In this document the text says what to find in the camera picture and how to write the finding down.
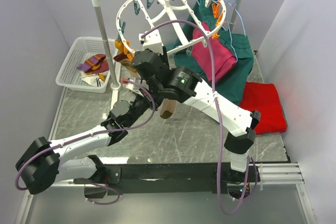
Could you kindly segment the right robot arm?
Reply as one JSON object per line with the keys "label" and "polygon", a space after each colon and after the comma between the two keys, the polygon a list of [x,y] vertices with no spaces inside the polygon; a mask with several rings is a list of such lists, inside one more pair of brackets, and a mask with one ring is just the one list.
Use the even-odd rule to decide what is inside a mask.
{"label": "right robot arm", "polygon": [[249,175],[247,157],[256,137],[254,129],[260,121],[260,112],[250,112],[233,104],[187,67],[171,69],[165,52],[138,51],[131,65],[152,94],[191,106],[227,129],[224,147],[230,156],[230,175],[238,182]]}

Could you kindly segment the white sock black stripes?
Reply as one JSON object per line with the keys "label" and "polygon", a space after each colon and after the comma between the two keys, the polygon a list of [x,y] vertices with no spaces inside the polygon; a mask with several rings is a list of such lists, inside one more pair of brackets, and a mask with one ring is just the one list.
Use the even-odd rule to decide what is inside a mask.
{"label": "white sock black stripes", "polygon": [[86,74],[84,72],[81,72],[81,80],[84,81],[86,84],[93,86],[93,87],[101,87],[104,85],[104,82],[101,81],[99,78],[99,74]]}

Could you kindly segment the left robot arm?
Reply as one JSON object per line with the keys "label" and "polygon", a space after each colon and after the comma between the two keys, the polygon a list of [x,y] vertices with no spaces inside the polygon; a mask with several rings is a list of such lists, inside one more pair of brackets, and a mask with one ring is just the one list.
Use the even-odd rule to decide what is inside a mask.
{"label": "left robot arm", "polygon": [[83,159],[77,156],[120,142],[130,130],[144,126],[144,122],[135,123],[147,110],[156,111],[162,102],[163,97],[158,94],[137,94],[132,102],[118,101],[107,119],[88,131],[58,140],[48,141],[45,137],[33,140],[15,165],[16,188],[36,195],[63,180],[101,182],[106,169],[100,159],[94,155]]}

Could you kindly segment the purple orange striped sock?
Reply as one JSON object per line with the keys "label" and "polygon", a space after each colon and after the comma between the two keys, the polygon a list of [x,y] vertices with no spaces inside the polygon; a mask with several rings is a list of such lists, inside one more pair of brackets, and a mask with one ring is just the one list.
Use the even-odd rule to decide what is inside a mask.
{"label": "purple orange striped sock", "polygon": [[77,66],[77,69],[83,72],[87,72],[92,70],[93,67],[96,67],[99,62],[100,57],[98,55],[94,55],[88,58],[84,63],[81,63],[79,66]]}

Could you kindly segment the maroon orange striped sock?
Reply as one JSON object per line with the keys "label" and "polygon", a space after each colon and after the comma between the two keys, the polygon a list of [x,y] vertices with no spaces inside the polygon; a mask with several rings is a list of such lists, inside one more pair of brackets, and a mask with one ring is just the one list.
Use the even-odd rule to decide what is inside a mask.
{"label": "maroon orange striped sock", "polygon": [[121,52],[113,57],[114,61],[121,63],[129,72],[129,74],[134,78],[140,78],[138,72],[135,70],[133,65],[131,65],[131,60],[128,58],[124,52]]}

